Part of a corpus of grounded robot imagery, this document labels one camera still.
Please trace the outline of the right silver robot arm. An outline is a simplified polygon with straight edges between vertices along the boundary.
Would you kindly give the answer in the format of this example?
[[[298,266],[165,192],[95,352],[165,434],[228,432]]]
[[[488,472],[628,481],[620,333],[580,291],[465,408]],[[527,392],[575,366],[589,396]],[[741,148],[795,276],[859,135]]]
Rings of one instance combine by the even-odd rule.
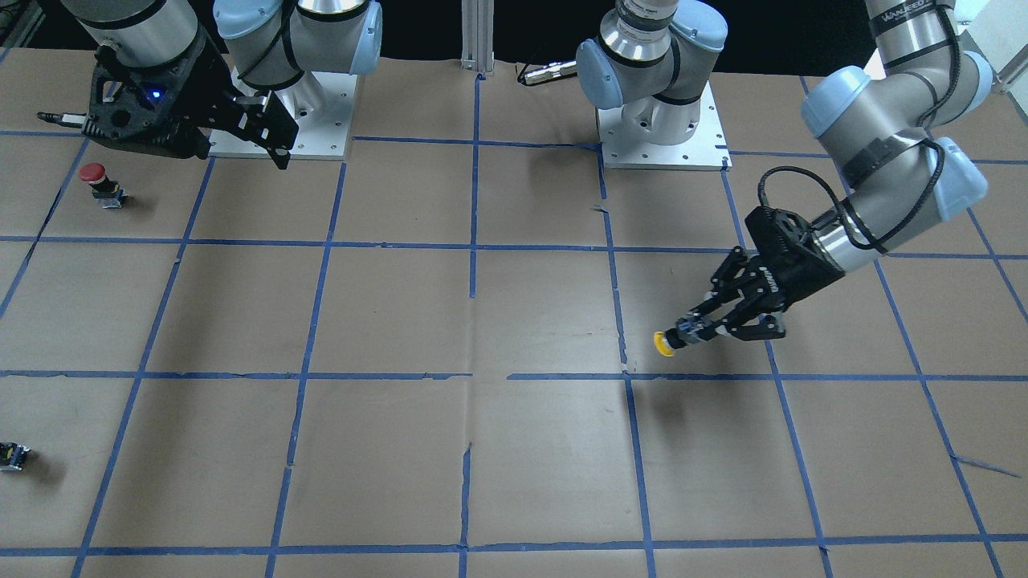
[[[126,153],[342,161],[357,81],[381,56],[375,1],[67,1],[98,43],[88,110],[40,112]]]

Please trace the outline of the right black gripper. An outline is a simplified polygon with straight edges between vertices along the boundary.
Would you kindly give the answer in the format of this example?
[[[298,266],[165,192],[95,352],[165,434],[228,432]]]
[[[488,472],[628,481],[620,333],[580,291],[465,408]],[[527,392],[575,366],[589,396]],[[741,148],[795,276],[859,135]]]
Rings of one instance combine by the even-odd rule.
[[[287,169],[298,135],[292,113],[274,92],[247,96],[206,32],[182,55],[150,68],[131,68],[109,45],[96,49],[91,95],[82,135],[107,148],[205,160],[213,143],[233,136],[261,148]]]

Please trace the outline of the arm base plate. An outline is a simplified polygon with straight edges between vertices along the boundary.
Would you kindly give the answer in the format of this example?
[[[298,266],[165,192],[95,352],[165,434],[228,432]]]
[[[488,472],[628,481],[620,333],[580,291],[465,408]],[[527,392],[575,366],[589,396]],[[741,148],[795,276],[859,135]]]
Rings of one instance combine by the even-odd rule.
[[[605,169],[720,171],[733,165],[709,83],[687,105],[650,96],[598,109],[596,124]]]
[[[293,160],[344,161],[356,94],[363,77],[315,71],[276,95],[298,127]]]

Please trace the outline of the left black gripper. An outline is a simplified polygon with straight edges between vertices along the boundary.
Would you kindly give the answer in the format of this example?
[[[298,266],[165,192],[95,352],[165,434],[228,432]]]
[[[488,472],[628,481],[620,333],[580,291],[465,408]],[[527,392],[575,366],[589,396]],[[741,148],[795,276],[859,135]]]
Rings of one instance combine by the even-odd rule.
[[[757,207],[745,217],[756,252],[735,248],[710,278],[712,289],[683,317],[701,315],[700,336],[778,340],[787,329],[782,312],[844,278],[798,214]]]

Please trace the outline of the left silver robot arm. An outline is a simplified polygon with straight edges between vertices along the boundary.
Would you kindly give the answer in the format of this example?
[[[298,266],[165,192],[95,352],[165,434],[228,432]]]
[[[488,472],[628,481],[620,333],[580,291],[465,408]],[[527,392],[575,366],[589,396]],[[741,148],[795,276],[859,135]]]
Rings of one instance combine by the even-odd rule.
[[[848,197],[813,221],[769,205],[766,178],[746,216],[756,251],[735,246],[705,299],[654,336],[662,355],[717,336],[785,336],[783,312],[987,194],[980,169],[930,128],[984,102],[993,71],[965,51],[952,1],[869,1],[882,79],[838,69],[807,95],[801,114],[843,172]],[[700,1],[618,1],[575,59],[581,89],[599,110],[621,109],[635,134],[659,145],[690,138],[701,94],[727,39],[726,19]]]

